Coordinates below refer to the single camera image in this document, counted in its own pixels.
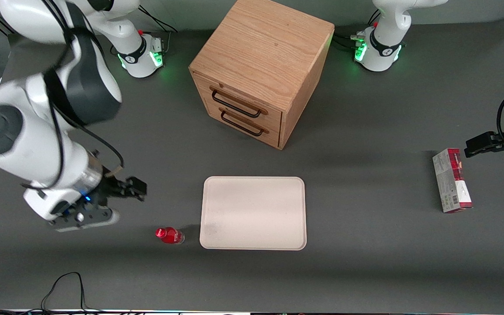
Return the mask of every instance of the green led light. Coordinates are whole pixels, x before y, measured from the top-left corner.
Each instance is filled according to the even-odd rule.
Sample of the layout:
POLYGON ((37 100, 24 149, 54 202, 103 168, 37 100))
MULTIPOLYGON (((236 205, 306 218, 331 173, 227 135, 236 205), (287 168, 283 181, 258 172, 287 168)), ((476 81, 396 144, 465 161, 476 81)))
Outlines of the green led light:
POLYGON ((394 57, 394 61, 398 60, 398 56, 400 55, 400 50, 402 50, 402 45, 398 47, 398 52, 396 52, 396 56, 394 57))
POLYGON ((120 59, 120 62, 122 63, 122 68, 126 69, 126 65, 124 64, 124 60, 120 57, 120 54, 118 54, 118 59, 120 59))
POLYGON ((367 51, 367 44, 363 43, 361 46, 357 48, 357 51, 355 52, 355 59, 357 61, 363 60, 364 53, 367 51))
POLYGON ((162 54, 160 52, 149 52, 149 56, 154 62, 154 65, 159 68, 162 66, 162 54))

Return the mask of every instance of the cardboard box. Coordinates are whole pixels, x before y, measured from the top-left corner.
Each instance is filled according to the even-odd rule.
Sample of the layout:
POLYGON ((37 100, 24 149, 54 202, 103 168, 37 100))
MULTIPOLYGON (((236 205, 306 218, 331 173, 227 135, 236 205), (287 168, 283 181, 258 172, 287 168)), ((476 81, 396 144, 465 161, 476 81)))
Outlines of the cardboard box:
POLYGON ((433 157, 433 164, 441 194, 442 212, 451 214, 472 208, 470 193, 462 176, 460 149, 445 149, 433 157))

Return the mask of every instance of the white tray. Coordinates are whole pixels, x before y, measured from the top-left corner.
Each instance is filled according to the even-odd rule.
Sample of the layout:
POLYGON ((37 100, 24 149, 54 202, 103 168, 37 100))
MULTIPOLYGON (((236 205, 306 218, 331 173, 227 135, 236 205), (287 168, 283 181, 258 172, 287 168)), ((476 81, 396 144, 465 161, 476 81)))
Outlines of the white tray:
POLYGON ((298 177, 209 177, 199 241, 205 249, 304 249, 304 182, 298 177))

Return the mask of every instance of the wooden drawer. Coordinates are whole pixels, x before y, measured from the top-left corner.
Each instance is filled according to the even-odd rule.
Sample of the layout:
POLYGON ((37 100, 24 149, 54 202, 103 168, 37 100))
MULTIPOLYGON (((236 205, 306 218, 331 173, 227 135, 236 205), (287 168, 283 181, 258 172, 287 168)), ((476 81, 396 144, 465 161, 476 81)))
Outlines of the wooden drawer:
POLYGON ((254 122, 255 125, 280 133, 281 112, 268 106, 249 100, 222 86, 193 72, 192 77, 210 116, 217 115, 218 108, 238 114, 244 119, 254 122))
POLYGON ((277 2, 236 0, 188 68, 210 116, 252 136, 263 130, 256 138, 281 150, 333 33, 333 24, 277 2))
POLYGON ((256 122, 235 113, 234 111, 222 107, 217 107, 210 112, 210 116, 232 128, 244 132, 272 147, 278 147, 280 133, 256 124, 256 122))

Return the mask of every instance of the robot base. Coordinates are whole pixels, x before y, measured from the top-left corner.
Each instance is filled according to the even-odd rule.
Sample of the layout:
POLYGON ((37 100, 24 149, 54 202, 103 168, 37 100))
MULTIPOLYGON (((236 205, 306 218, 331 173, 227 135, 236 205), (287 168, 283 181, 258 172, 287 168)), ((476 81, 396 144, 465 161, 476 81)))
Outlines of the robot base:
MULTIPOLYGON (((357 32, 357 36, 360 38, 367 39, 371 32, 375 28, 370 26, 365 30, 357 32)), ((374 72, 382 72, 384 70, 388 70, 392 64, 398 60, 398 54, 402 46, 395 51, 392 52, 389 56, 381 56, 376 48, 374 48, 370 42, 363 40, 360 42, 360 46, 355 50, 354 60, 363 65, 367 70, 374 72)))
POLYGON ((122 67, 128 70, 128 73, 132 77, 136 78, 148 77, 164 64, 162 40, 154 38, 149 34, 143 34, 142 37, 146 41, 147 51, 142 54, 138 61, 130 63, 128 60, 122 59, 118 54, 122 67))
POLYGON ((58 232, 68 232, 88 228, 104 227, 118 223, 120 214, 108 207, 82 207, 74 217, 57 217, 50 221, 52 228, 58 232))

